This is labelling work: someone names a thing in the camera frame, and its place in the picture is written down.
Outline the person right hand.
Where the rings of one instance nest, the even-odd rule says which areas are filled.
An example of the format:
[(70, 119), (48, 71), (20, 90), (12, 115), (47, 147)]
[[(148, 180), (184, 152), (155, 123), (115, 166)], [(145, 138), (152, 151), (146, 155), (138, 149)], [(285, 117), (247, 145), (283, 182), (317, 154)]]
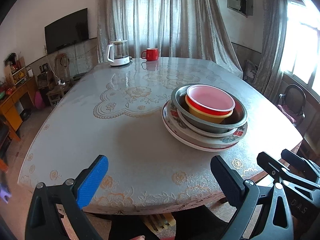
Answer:
[(134, 237), (134, 238), (132, 238), (132, 239), (130, 239), (130, 240), (145, 240), (145, 236), (137, 236), (137, 237)]

